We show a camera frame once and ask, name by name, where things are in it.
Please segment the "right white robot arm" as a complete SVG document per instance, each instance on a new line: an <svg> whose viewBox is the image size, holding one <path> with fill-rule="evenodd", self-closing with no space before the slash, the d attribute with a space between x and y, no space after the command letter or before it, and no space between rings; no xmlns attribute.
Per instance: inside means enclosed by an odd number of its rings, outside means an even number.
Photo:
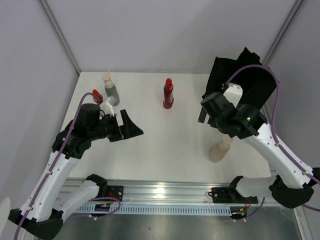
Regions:
<svg viewBox="0 0 320 240"><path fill-rule="evenodd" d="M280 143L266 117L253 105L235 107L221 92L201 102L214 127L230 137L238 137L253 147L275 169L272 177L236 176L228 186L228 198L240 203L244 198L272 197L282 206L294 209L307 203L320 179L319 168L292 161L294 154Z"/></svg>

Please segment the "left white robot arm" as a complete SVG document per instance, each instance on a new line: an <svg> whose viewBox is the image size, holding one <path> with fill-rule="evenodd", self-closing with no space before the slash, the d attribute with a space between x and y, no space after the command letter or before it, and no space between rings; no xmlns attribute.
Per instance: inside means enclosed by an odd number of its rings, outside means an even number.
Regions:
<svg viewBox="0 0 320 240"><path fill-rule="evenodd" d="M78 164L93 141L108 139L111 143L143 135L143 130L121 110L123 121L118 124L115 114L101 116L101 108L94 103L78 107L74 119L61 131L52 145L47 166L29 199L9 212L8 220L41 240L52 240L64 222L88 201L117 202L110 194L108 181L97 175L89 175L67 197L57 196L73 168Z"/></svg>

